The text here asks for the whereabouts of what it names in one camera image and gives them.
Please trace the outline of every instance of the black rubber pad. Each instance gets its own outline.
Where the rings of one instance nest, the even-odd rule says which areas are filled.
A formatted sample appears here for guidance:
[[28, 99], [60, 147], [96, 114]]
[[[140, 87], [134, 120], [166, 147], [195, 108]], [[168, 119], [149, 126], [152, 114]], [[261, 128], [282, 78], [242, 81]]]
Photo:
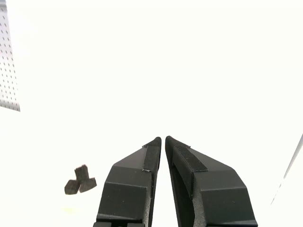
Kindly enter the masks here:
[[77, 194], [80, 187], [80, 182], [77, 180], [69, 180], [64, 188], [65, 194], [74, 195]]
[[82, 165], [79, 168], [75, 169], [76, 179], [80, 181], [80, 183], [89, 179], [89, 171], [86, 165]]
[[94, 178], [87, 179], [81, 183], [80, 192], [86, 192], [97, 186], [96, 180]]

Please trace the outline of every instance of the black foam block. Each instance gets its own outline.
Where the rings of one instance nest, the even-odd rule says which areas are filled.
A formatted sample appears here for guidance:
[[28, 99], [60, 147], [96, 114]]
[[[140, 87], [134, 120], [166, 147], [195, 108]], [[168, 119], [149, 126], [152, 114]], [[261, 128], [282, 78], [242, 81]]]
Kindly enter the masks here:
[[75, 174], [76, 174], [77, 181], [80, 181], [80, 183], [89, 179], [89, 171], [88, 171], [86, 165], [82, 165], [81, 167], [76, 168]]
[[80, 192], [86, 192], [97, 186], [96, 180], [94, 178], [87, 179], [81, 183]]
[[64, 188], [65, 194], [74, 195], [77, 194], [80, 187], [80, 182], [77, 180], [69, 180]]

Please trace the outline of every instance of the pegboard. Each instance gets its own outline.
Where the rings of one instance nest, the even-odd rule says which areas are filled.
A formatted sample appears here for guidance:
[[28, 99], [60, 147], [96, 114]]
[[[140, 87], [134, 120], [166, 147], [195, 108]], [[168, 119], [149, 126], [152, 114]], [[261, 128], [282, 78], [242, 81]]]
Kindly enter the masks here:
[[2, 2], [0, 4], [0, 53], [0, 107], [20, 111], [8, 12], [6, 4]]

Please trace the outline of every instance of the small black object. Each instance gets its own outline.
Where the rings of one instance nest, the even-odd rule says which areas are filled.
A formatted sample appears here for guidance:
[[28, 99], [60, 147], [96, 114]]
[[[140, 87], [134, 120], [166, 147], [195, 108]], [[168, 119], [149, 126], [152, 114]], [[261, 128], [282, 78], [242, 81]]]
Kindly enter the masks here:
[[96, 186], [97, 186], [96, 180], [94, 178], [90, 178], [81, 183], [79, 191], [80, 193], [86, 192]]
[[97, 186], [94, 178], [89, 178], [89, 172], [86, 165], [75, 169], [76, 180], [69, 180], [64, 188], [65, 194], [73, 195], [80, 192], [86, 192]]
[[80, 187], [80, 182], [76, 180], [69, 180], [64, 188], [65, 194], [74, 195], [77, 194]]
[[86, 165], [82, 165], [79, 168], [76, 168], [75, 174], [76, 174], [77, 181], [80, 181], [80, 183], [89, 179], [89, 171], [88, 171]]

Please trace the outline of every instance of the perforated panel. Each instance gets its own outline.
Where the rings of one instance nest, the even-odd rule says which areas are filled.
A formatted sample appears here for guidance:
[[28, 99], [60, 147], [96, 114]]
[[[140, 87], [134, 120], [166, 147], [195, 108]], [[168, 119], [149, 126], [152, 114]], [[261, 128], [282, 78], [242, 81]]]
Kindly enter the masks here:
[[20, 111], [18, 87], [5, 3], [0, 3], [0, 107]]

